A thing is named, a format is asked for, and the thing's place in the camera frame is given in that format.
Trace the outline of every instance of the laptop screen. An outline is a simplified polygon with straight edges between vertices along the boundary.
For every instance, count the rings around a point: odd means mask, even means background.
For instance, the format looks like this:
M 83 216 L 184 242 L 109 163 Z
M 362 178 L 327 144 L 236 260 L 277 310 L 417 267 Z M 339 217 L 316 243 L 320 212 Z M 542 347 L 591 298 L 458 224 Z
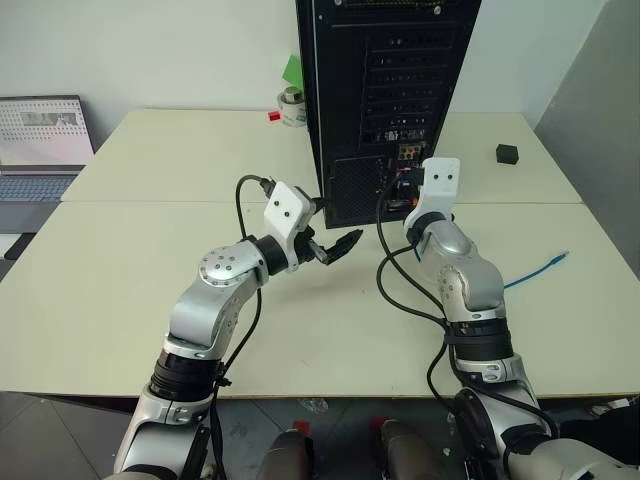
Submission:
M 74 171 L 93 158 L 77 96 L 0 98 L 0 170 Z

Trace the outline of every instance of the red object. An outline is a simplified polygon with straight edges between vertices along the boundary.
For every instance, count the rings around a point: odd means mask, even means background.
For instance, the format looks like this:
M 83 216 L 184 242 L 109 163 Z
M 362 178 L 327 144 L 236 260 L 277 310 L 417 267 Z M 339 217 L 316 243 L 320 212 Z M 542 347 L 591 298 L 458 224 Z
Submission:
M 389 417 L 371 417 L 369 419 L 369 427 L 374 430 L 380 430 L 387 420 L 389 420 Z
M 305 437 L 308 437 L 311 433 L 311 424 L 309 424 L 309 422 L 303 422 L 302 420 L 296 420 L 293 422 L 293 428 L 298 430 Z

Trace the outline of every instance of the black pc case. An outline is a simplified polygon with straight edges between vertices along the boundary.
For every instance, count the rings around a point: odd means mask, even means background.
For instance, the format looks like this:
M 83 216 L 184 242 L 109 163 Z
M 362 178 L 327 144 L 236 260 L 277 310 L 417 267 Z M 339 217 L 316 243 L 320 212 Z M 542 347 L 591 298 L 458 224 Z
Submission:
M 296 0 L 307 121 L 328 228 L 433 154 L 481 0 Z M 398 185 L 384 220 L 417 199 Z

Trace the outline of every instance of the white table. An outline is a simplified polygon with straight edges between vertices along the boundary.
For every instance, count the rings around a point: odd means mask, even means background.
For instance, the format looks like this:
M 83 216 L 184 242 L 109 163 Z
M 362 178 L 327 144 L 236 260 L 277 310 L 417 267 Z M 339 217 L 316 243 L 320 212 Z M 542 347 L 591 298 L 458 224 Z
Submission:
M 262 208 L 247 208 L 248 229 L 259 233 Z M 506 293 L 514 347 L 538 395 L 640 390 L 640 285 L 585 206 L 458 205 L 455 213 L 507 281 L 571 251 Z M 325 244 L 343 233 L 320 223 Z M 385 230 L 403 244 L 399 223 Z M 231 203 L 63 203 L 0 283 L 0 390 L 137 395 L 200 256 L 238 237 Z M 442 334 L 383 301 L 374 280 L 381 256 L 367 227 L 336 264 L 274 277 L 222 395 L 429 396 L 426 365 Z M 403 260 L 419 274 L 411 256 Z M 398 300 L 429 308 L 391 269 L 384 279 Z M 445 394 L 458 390 L 446 365 L 435 382 Z
M 496 162 L 499 143 L 517 145 L 517 165 Z M 436 154 L 461 159 L 459 203 L 580 203 L 519 113 L 451 113 Z M 318 184 L 305 128 L 266 112 L 130 112 L 65 193 L 69 201 L 232 201 L 247 173 L 273 176 L 310 195 Z M 262 202 L 246 189 L 247 202 Z

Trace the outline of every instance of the laptop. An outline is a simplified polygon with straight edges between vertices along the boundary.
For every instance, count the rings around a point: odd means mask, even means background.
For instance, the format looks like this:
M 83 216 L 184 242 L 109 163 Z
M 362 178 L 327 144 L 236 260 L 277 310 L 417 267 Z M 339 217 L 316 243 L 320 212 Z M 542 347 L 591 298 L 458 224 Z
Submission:
M 0 233 L 37 232 L 93 154 L 78 96 L 0 97 Z

